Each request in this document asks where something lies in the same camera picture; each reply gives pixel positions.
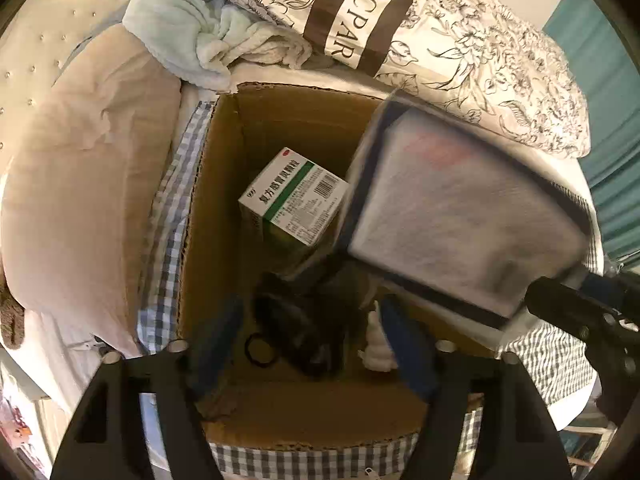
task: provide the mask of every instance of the zipper pull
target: zipper pull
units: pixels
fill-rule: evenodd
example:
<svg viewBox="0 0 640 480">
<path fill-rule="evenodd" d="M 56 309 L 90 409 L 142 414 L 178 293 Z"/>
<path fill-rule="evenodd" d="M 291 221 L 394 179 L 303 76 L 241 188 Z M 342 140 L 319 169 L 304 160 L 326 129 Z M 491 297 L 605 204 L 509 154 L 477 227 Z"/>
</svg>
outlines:
<svg viewBox="0 0 640 480">
<path fill-rule="evenodd" d="M 375 471 L 373 471 L 372 468 L 367 467 L 364 472 L 366 473 L 366 475 L 371 478 L 371 480 L 380 480 L 380 476 L 378 475 L 378 473 L 376 473 Z"/>
</svg>

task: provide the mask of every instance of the floral pillow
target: floral pillow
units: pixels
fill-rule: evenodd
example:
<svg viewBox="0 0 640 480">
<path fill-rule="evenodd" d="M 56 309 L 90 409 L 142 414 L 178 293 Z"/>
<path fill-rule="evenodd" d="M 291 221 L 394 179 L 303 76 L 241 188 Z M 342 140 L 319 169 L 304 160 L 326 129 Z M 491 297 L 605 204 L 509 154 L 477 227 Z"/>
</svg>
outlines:
<svg viewBox="0 0 640 480">
<path fill-rule="evenodd" d="M 229 1 L 470 123 L 553 155 L 589 153 L 564 53 L 498 0 Z"/>
</svg>

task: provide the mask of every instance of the brown stripe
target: brown stripe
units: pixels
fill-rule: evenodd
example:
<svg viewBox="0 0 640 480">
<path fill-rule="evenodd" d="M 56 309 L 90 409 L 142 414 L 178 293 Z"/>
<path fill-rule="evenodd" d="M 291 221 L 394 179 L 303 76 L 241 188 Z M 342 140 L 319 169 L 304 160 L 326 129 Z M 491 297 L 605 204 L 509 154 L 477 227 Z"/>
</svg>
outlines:
<svg viewBox="0 0 640 480">
<path fill-rule="evenodd" d="M 385 62 L 391 40 L 412 3 L 413 0 L 391 0 L 389 2 L 369 35 L 358 63 L 358 70 L 370 76 L 375 76 L 378 73 L 380 66 Z"/>
<path fill-rule="evenodd" d="M 335 15 L 338 14 L 344 0 L 315 0 L 305 23 L 303 36 L 311 44 L 317 45 L 324 52 L 324 44 L 329 36 Z"/>
</svg>

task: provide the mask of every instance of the plaid fabric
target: plaid fabric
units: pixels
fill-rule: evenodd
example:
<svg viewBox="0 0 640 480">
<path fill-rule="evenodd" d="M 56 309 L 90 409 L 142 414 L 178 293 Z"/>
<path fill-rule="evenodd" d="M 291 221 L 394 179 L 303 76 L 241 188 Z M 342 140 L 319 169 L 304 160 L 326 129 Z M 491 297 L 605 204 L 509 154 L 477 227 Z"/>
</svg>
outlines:
<svg viewBox="0 0 640 480">
<path fill-rule="evenodd" d="M 191 191 L 214 102 L 200 101 L 191 115 L 151 209 L 141 282 L 138 338 L 150 352 L 175 339 L 178 276 Z"/>
<path fill-rule="evenodd" d="M 175 338 L 178 274 L 184 243 L 190 196 L 200 152 L 214 103 L 200 102 L 184 133 L 171 166 L 154 199 L 148 232 L 148 264 L 143 277 L 143 307 L 138 318 L 138 335 L 145 347 L 156 352 Z M 588 202 L 558 186 L 580 205 L 595 224 Z M 591 272 L 598 268 L 597 240 L 592 237 L 583 264 Z M 584 343 L 546 322 L 509 343 L 504 351 L 515 352 L 529 371 L 547 404 L 583 388 L 594 370 L 584 357 Z M 465 415 L 459 451 L 476 447 L 482 408 Z M 322 451 L 250 449 L 211 444 L 220 471 L 254 478 L 332 480 L 354 478 L 370 467 L 379 475 L 402 471 L 418 434 L 379 442 L 370 446 Z"/>
</svg>

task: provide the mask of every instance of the teal curtain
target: teal curtain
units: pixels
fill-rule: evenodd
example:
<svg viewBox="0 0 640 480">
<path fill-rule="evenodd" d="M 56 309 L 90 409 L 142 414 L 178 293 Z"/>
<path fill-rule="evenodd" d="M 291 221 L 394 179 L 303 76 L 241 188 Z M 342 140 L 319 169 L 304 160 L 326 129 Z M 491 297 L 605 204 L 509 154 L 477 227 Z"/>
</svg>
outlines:
<svg viewBox="0 0 640 480">
<path fill-rule="evenodd" d="M 561 0 L 545 32 L 566 52 L 589 105 L 591 153 L 580 165 L 604 250 L 633 266 L 640 262 L 640 75 L 593 0 Z"/>
</svg>

